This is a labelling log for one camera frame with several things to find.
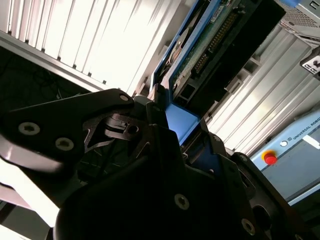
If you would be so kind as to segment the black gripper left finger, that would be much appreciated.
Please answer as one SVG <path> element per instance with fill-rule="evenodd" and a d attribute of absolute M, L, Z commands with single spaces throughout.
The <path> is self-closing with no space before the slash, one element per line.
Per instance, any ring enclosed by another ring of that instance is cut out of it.
<path fill-rule="evenodd" d="M 115 140 L 128 141 L 137 157 L 147 143 L 179 148 L 165 112 L 112 88 L 15 109 L 0 117 L 0 155 L 43 174 L 72 169 L 84 154 Z"/>

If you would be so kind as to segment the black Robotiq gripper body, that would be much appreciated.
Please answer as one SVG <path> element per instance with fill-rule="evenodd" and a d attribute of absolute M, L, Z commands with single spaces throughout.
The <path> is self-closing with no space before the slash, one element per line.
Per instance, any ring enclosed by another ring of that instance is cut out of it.
<path fill-rule="evenodd" d="M 237 165 L 211 154 L 199 170 L 182 158 L 144 156 L 74 192 L 56 240 L 263 240 Z"/>

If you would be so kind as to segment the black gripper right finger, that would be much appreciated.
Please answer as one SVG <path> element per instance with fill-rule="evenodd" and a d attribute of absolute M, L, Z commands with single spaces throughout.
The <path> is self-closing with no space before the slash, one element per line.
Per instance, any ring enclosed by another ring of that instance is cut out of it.
<path fill-rule="evenodd" d="M 214 217 L 222 239 L 310 240 L 310 229 L 250 158 L 240 152 L 228 155 L 205 120 L 199 125 L 206 146 L 199 164 L 216 183 Z"/>

